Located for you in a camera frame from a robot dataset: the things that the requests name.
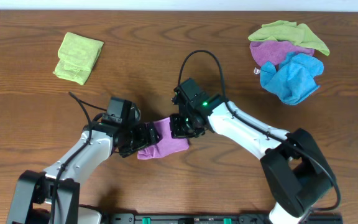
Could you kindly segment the purple microfiber cloth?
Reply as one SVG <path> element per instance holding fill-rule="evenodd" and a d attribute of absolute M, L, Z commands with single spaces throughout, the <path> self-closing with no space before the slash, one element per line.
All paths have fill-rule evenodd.
<path fill-rule="evenodd" d="M 160 141 L 155 145 L 140 150 L 137 153 L 139 160 L 160 159 L 170 154 L 189 149 L 187 139 L 172 138 L 169 117 L 155 121 L 154 125 L 160 135 Z"/>

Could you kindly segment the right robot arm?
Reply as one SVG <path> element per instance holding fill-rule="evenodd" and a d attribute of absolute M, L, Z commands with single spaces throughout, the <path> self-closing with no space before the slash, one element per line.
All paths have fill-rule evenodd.
<path fill-rule="evenodd" d="M 337 187 L 326 158 L 304 129 L 291 133 L 271 127 L 219 94 L 178 92 L 172 102 L 179 109 L 170 117 L 173 138 L 197 138 L 210 130 L 258 158 L 276 201 L 270 223 L 303 223 L 315 203 Z"/>

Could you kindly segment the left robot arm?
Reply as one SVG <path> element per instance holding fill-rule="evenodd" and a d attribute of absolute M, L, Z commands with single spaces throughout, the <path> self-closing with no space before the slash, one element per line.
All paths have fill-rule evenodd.
<path fill-rule="evenodd" d="M 81 186 L 115 149 L 127 157 L 159 141 L 153 123 L 123 127 L 93 121 L 56 163 L 42 172 L 26 170 L 20 175 L 7 222 L 108 223 L 103 212 L 80 205 Z"/>

